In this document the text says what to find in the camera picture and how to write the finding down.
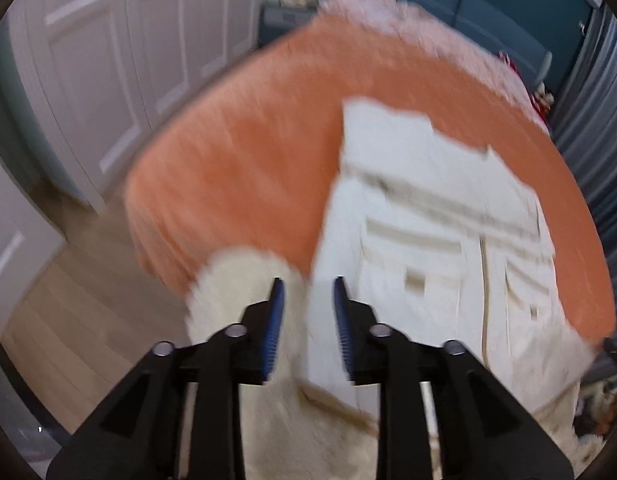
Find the blue headboard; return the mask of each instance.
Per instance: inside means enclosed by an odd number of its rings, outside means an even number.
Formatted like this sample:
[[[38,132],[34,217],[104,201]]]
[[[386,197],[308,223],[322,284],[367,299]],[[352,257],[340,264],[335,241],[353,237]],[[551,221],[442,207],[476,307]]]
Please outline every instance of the blue headboard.
[[[455,27],[493,54],[506,51],[527,88],[546,77],[552,54],[525,29],[485,0],[408,0]]]

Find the cream fur blanket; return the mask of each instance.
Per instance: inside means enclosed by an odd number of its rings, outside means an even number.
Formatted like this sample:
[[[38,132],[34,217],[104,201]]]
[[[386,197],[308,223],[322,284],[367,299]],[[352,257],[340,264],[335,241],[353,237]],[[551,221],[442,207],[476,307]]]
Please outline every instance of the cream fur blanket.
[[[242,440],[250,480],[362,480],[375,478],[377,439],[360,424],[307,402],[294,378],[304,348],[306,286],[280,258],[252,249],[216,253],[198,276],[188,299],[193,344],[240,319],[244,307],[264,300],[273,278],[284,280],[286,304],[277,362],[265,386],[243,386]],[[579,474],[601,449],[601,440],[580,445],[564,407],[579,387],[566,391],[535,418],[569,457]],[[435,478],[441,477],[433,457]]]

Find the orange bedspread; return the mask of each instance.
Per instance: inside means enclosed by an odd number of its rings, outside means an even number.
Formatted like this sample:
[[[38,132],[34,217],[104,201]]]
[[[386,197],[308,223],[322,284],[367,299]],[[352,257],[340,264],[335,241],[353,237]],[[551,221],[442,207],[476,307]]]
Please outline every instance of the orange bedspread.
[[[214,251],[250,245],[309,274],[338,170],[341,100],[351,95],[424,112],[455,139],[492,145],[541,200],[570,323],[591,342],[613,332],[597,231],[550,138],[451,62],[334,16],[255,54],[146,150],[127,188],[144,268],[184,294]]]

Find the gray curtain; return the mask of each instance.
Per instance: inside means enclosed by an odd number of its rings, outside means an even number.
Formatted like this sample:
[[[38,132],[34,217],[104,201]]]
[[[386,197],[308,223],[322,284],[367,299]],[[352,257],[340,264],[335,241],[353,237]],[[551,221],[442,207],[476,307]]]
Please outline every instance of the gray curtain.
[[[594,11],[578,59],[549,120],[553,141],[591,210],[617,305],[617,19]],[[617,343],[617,332],[613,336]],[[602,357],[588,380],[616,373]]]

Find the floor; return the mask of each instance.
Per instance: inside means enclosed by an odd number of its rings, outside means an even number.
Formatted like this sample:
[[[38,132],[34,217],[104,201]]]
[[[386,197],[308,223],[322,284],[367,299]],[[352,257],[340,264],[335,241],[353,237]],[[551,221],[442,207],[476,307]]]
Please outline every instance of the floor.
[[[189,344],[186,306],[136,263],[124,186],[98,216],[50,188],[34,200],[68,244],[16,307],[1,343],[73,433],[156,342]]]

